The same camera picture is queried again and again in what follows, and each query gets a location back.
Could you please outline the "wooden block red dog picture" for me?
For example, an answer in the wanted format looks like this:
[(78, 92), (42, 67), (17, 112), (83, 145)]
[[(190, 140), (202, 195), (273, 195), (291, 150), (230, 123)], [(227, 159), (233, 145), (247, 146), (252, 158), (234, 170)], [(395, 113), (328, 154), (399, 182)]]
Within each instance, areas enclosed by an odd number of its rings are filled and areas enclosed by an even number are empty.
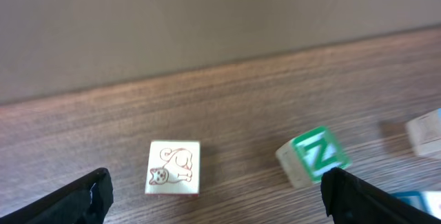
[(152, 141), (145, 193), (197, 196), (200, 173), (201, 144), (198, 141)]

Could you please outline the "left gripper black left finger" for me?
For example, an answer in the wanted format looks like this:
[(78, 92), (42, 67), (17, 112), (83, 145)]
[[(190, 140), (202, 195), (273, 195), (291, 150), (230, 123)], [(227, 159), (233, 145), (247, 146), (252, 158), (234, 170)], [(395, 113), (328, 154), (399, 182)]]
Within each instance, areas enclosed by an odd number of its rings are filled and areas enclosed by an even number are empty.
[(1, 217), (1, 224), (103, 224), (113, 202), (110, 173), (100, 167)]

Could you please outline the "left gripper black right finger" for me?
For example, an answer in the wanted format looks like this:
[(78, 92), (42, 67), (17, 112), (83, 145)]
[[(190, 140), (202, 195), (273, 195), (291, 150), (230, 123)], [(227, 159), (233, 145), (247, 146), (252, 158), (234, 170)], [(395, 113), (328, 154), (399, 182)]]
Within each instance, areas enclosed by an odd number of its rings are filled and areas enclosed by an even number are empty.
[(320, 191), (335, 224), (440, 224), (440, 218), (338, 167), (323, 174)]

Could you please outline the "plain wooden block green side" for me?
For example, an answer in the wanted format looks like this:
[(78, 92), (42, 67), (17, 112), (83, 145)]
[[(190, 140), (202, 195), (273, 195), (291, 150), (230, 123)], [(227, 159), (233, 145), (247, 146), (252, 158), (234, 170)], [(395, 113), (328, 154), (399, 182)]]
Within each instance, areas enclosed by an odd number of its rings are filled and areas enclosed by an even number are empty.
[(405, 127), (416, 156), (440, 159), (440, 109), (410, 120)]

